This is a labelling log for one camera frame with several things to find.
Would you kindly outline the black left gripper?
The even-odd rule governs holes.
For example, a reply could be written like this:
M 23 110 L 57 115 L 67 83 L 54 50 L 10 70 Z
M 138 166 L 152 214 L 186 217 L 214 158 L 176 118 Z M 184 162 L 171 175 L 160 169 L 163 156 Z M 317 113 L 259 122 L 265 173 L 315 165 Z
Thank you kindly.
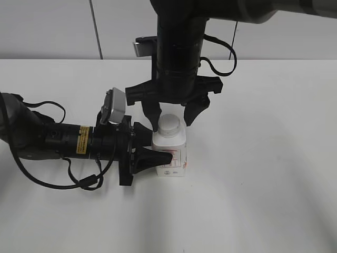
M 171 163 L 173 158 L 171 153 L 144 148 L 152 145 L 152 130 L 139 122 L 134 122 L 132 127 L 129 115 L 124 116 L 119 124 L 101 124 L 101 117 L 97 116 L 96 126 L 93 129 L 90 157 L 94 160 L 108 161 L 102 174 L 106 174 L 112 163 L 117 161 L 119 184 L 131 186 L 133 174 Z M 131 165 L 132 146 L 136 149 Z

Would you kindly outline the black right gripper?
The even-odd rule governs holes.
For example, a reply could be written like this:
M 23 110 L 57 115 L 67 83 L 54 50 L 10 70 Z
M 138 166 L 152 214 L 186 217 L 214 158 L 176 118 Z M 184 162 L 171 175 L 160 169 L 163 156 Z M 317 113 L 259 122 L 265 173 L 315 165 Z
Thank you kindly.
M 162 110 L 159 103 L 185 106 L 184 121 L 190 127 L 200 113 L 210 106 L 209 93 L 222 92 L 219 77 L 200 76 L 197 71 L 158 73 L 157 78 L 125 89 L 127 105 L 142 102 L 145 117 L 153 132 L 158 131 Z

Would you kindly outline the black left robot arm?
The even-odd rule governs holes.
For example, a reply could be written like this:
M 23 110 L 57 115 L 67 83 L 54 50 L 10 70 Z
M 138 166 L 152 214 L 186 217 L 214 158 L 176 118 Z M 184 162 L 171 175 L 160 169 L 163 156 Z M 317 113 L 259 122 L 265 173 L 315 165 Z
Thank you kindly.
M 150 149 L 152 131 L 126 115 L 125 94 L 118 89 L 106 93 L 94 126 L 56 122 L 36 108 L 36 103 L 24 102 L 20 95 L 1 94 L 1 139 L 9 145 L 22 173 L 41 186 L 93 191 L 102 186 L 113 162 L 118 162 L 120 185 L 131 186 L 135 174 L 172 161 L 172 154 Z M 92 159 L 97 165 L 105 160 L 107 166 L 100 166 L 98 174 L 83 179 L 70 174 L 72 184 L 64 186 L 38 180 L 22 164 L 24 159 L 74 158 Z

